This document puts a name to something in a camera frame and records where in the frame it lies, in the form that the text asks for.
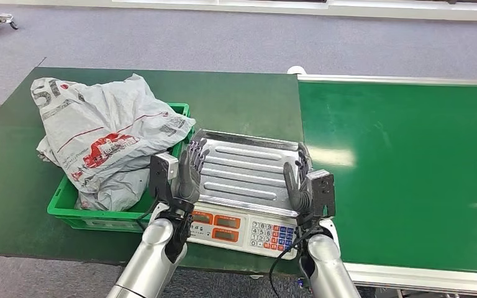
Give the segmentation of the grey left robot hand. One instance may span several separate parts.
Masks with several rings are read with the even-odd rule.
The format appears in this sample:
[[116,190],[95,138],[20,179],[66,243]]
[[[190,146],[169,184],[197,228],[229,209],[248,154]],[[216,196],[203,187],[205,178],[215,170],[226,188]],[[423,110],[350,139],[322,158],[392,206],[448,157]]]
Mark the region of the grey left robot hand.
[[179,159],[179,173],[176,182],[176,196],[192,204],[199,200],[201,171],[210,150],[204,146],[207,140],[193,140],[183,150]]

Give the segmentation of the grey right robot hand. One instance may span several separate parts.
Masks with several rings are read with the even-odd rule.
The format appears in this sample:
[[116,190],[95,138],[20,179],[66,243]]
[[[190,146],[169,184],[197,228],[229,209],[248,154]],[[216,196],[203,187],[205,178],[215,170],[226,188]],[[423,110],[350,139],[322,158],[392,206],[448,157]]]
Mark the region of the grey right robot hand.
[[298,143],[297,174],[294,174],[293,165],[286,162],[283,166],[283,176],[291,207],[299,215],[311,213],[312,199],[307,188],[306,175],[313,170],[309,150],[303,142]]

